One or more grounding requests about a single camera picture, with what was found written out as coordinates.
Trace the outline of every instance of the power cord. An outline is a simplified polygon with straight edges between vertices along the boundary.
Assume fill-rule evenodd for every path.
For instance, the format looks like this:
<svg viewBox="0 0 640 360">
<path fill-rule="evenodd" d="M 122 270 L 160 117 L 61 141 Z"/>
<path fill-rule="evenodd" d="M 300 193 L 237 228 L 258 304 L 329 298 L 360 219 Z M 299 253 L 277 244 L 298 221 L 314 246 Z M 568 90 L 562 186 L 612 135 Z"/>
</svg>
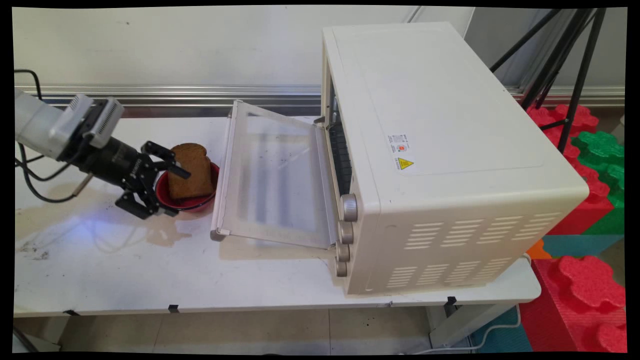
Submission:
<svg viewBox="0 0 640 360">
<path fill-rule="evenodd" d="M 521 258 L 525 258 L 527 259 L 527 261 L 529 262 L 529 264 L 531 265 L 531 257 L 529 256 L 529 254 L 527 254 L 526 252 L 521 256 Z M 414 354 L 409 354 L 409 355 L 422 355 L 422 354 L 427 354 L 428 352 L 436 352 L 436 351 L 455 351 L 455 350 L 477 350 L 481 347 L 484 346 L 484 343 L 486 342 L 486 337 L 489 335 L 489 332 L 491 330 L 494 329 L 514 329 L 518 326 L 520 326 L 520 323 L 522 321 L 522 318 L 520 317 L 520 306 L 518 304 L 516 304 L 516 312 L 518 313 L 518 321 L 513 324 L 513 325 L 493 325 L 491 327 L 489 327 L 489 329 L 487 329 L 484 332 L 484 336 L 482 338 L 482 342 L 480 342 L 480 345 L 476 345 L 474 347 L 444 347 L 444 348 L 431 348 L 429 350 L 424 350 L 424 351 L 420 351 L 420 352 L 416 352 Z"/>
<path fill-rule="evenodd" d="M 36 85 L 36 91 L 38 93 L 38 99 L 42 101 L 42 91 L 40 89 L 40 80 L 38 79 L 38 75 L 36 75 L 36 73 L 32 70 L 28 70 L 28 69 L 14 69 L 13 70 L 14 74 L 17 73 L 28 73 L 31 74 L 33 76 L 33 81 L 35 82 Z M 83 139 L 83 143 L 81 145 L 81 147 L 83 146 L 87 146 L 88 142 L 91 140 L 91 138 L 85 138 Z M 27 184 L 27 187 L 29 188 L 29 190 L 31 191 L 31 193 L 37 197 L 38 199 L 45 201 L 45 202 L 52 202 L 52 203 L 61 203 L 61 202 L 66 202 L 69 201 L 71 199 L 73 199 L 74 197 L 76 197 L 76 195 L 73 193 L 71 195 L 69 195 L 68 197 L 62 198 L 62 199 L 50 199 L 48 197 L 44 197 L 43 195 L 40 195 L 40 193 L 38 193 L 38 191 L 33 187 L 33 184 L 31 183 L 31 178 L 30 176 L 33 176 L 34 179 L 38 180 L 38 181 L 49 181 L 51 179 L 53 179 L 54 177 L 60 175 L 63 171 L 65 171 L 66 169 L 68 169 L 68 167 L 71 165 L 70 163 L 72 161 L 69 161 L 67 164 L 63 165 L 60 169 L 58 169 L 58 171 L 56 171 L 55 173 L 53 173 L 50 176 L 47 177 L 40 177 L 37 176 L 33 171 L 31 171 L 31 169 L 29 169 L 29 167 L 27 166 L 28 163 L 38 160 L 38 159 L 42 159 L 44 157 L 44 155 L 41 156 L 37 156 L 35 158 L 29 159 L 27 160 L 27 155 L 26 155 L 26 150 L 24 148 L 24 145 L 22 145 L 21 143 L 18 143 L 18 147 L 20 148 L 20 158 L 22 161 L 18 160 L 18 158 L 15 158 L 15 166 L 16 167 L 21 167 L 22 168 L 22 173 L 24 175 L 24 182 Z"/>
</svg>

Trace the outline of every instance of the sticker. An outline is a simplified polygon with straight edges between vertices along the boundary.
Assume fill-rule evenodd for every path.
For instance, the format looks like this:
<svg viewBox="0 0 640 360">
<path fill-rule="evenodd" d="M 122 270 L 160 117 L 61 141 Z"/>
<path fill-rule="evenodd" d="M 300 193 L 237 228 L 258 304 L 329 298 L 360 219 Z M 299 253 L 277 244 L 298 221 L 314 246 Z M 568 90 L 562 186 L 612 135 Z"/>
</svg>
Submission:
<svg viewBox="0 0 640 360">
<path fill-rule="evenodd" d="M 412 166 L 415 158 L 412 156 L 411 143 L 407 134 L 387 135 L 387 141 L 389 142 L 391 156 L 393 156 L 396 163 L 396 170 L 403 174 L 415 172 L 417 165 Z"/>
<path fill-rule="evenodd" d="M 398 152 L 408 152 L 411 147 L 409 146 L 409 140 L 406 137 L 406 134 L 402 135 L 389 135 L 387 137 L 389 141 L 389 146 L 391 147 L 391 153 L 395 154 Z"/>
<path fill-rule="evenodd" d="M 402 158 L 398 158 L 396 161 L 398 162 L 398 167 L 400 168 L 400 170 L 404 170 L 410 167 L 411 165 L 413 165 L 412 161 L 402 159 Z"/>
</svg>

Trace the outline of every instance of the toaster oven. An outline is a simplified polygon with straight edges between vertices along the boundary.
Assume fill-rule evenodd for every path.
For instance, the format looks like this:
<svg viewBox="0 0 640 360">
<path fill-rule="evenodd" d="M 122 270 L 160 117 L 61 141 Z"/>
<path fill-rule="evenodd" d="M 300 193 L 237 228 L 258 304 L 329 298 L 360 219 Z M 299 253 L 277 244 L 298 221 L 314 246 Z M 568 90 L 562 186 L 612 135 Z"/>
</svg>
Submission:
<svg viewBox="0 0 640 360">
<path fill-rule="evenodd" d="M 234 103 L 213 240 L 335 246 L 347 294 L 478 286 L 588 195 L 448 22 L 323 29 L 321 115 Z"/>
</svg>

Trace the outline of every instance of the toast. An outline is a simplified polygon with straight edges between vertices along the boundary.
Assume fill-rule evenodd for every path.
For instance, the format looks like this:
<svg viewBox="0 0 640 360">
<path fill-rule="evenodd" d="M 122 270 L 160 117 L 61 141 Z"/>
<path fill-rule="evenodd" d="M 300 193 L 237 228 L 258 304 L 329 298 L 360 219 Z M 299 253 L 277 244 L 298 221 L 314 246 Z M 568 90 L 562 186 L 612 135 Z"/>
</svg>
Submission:
<svg viewBox="0 0 640 360">
<path fill-rule="evenodd" d="M 214 191 L 211 184 L 211 161 L 207 149 L 197 143 L 184 143 L 172 147 L 175 161 L 180 167 L 191 173 L 189 179 L 169 173 L 169 196 L 173 200 L 188 197 L 208 196 Z"/>
</svg>

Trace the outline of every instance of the table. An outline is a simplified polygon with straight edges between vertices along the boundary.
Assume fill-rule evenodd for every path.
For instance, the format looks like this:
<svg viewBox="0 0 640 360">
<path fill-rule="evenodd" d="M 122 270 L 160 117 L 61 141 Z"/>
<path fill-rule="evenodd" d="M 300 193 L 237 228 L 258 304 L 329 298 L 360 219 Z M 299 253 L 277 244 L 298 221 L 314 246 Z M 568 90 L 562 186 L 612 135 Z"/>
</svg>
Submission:
<svg viewBox="0 0 640 360">
<path fill-rule="evenodd" d="M 313 117 L 300 119 L 311 122 Z M 200 143 L 220 164 L 227 121 L 121 119 L 113 136 L 138 149 L 146 140 L 165 147 Z M 33 156 L 29 151 L 28 158 Z M 61 164 L 42 159 L 29 166 L 48 175 Z M 49 183 L 34 184 L 43 195 L 60 198 L 82 178 L 83 173 L 70 168 Z M 482 287 L 345 296 L 332 277 L 331 251 L 234 237 L 218 243 L 209 238 L 212 206 L 203 213 L 140 220 L 113 204 L 121 194 L 121 189 L 93 179 L 76 199 L 48 204 L 29 192 L 16 168 L 14 317 L 168 313 L 172 305 L 182 313 L 441 307 L 448 297 L 456 297 L 461 309 L 476 309 L 463 322 L 468 325 L 474 319 L 486 323 L 500 315 L 496 311 L 531 301 L 541 291 L 522 258 Z"/>
</svg>

